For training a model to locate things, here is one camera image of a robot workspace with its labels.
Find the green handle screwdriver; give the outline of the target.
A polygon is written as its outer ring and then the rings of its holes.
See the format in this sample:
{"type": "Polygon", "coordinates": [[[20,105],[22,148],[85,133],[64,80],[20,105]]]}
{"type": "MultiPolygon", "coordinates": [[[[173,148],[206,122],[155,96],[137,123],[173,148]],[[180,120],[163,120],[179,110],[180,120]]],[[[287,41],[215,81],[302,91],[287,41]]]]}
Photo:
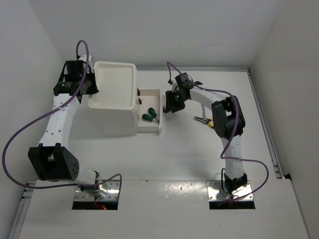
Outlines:
{"type": "Polygon", "coordinates": [[[156,117],[150,116],[148,114],[143,114],[142,119],[148,122],[160,122],[156,117]]]}

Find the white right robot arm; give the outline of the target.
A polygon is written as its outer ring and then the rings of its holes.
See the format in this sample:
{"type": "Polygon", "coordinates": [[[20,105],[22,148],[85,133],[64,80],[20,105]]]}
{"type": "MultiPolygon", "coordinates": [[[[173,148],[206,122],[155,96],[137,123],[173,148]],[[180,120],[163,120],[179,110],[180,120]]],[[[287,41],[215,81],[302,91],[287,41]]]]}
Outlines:
{"type": "Polygon", "coordinates": [[[236,96],[223,91],[209,90],[201,82],[193,82],[187,73],[168,80],[171,90],[165,93],[165,113],[175,113],[185,108],[187,100],[200,103],[212,112],[213,127],[223,144],[221,158],[225,160],[224,185],[222,189],[231,195],[247,184],[241,153],[241,135],[245,127],[240,104],[236,96]]]}

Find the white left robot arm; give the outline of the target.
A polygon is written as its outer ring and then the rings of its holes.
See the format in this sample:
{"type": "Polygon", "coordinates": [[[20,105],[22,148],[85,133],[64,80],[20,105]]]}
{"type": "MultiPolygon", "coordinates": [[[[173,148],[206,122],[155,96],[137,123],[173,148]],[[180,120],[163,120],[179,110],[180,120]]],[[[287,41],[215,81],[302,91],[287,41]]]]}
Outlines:
{"type": "Polygon", "coordinates": [[[107,184],[100,183],[98,172],[80,166],[68,147],[73,118],[82,97],[97,92],[92,56],[66,61],[53,89],[54,113],[38,146],[29,149],[28,157],[40,180],[77,184],[81,191],[103,200],[107,197],[107,184]]]}

